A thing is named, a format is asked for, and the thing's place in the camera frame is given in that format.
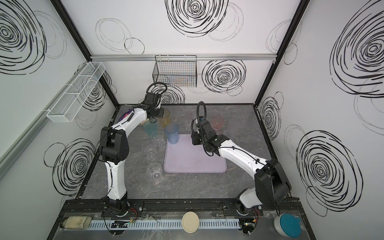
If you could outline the yellow transparent cup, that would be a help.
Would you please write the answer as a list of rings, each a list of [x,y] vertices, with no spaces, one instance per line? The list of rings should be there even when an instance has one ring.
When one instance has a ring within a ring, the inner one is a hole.
[[[168,109],[164,109],[163,116],[158,118],[159,124],[162,128],[165,128],[171,123],[171,113]]]

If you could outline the teal frosted cup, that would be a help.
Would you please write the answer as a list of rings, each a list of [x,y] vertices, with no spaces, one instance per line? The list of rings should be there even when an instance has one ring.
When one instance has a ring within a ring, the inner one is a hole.
[[[156,132],[158,130],[158,124],[157,122],[151,122],[150,120],[148,120],[143,124],[143,128],[145,133],[148,136],[151,136],[153,132]]]

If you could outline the clear faceted glass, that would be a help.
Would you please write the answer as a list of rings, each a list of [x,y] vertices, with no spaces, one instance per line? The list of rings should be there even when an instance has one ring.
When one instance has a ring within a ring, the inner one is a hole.
[[[193,127],[194,120],[193,119],[186,119],[185,122],[186,122],[186,127],[185,127],[186,131],[192,132],[194,129],[194,127]]]

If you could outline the blue frosted cup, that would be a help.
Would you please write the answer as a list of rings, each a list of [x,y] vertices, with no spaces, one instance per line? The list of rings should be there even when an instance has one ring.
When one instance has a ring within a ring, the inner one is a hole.
[[[176,144],[179,141],[179,127],[175,123],[170,123],[165,126],[165,133],[170,144]]]

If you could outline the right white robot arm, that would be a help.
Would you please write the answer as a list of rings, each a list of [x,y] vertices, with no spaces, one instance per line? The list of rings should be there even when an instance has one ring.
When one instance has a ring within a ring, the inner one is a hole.
[[[253,177],[255,187],[244,190],[236,197],[235,207],[240,215],[245,216],[261,205],[280,212],[279,204],[291,191],[292,186],[277,159],[259,158],[239,147],[229,137],[218,135],[207,120],[207,108],[202,101],[197,105],[191,130],[193,145],[203,146],[209,157],[217,155],[229,160]]]

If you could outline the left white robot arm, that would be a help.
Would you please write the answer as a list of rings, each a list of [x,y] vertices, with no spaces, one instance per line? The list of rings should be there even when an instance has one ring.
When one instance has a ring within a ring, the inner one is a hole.
[[[163,117],[161,98],[167,90],[165,83],[152,83],[141,103],[128,110],[118,123],[101,130],[99,154],[107,168],[109,185],[105,203],[120,216],[130,210],[124,180],[125,161],[130,151],[128,136],[140,123]]]

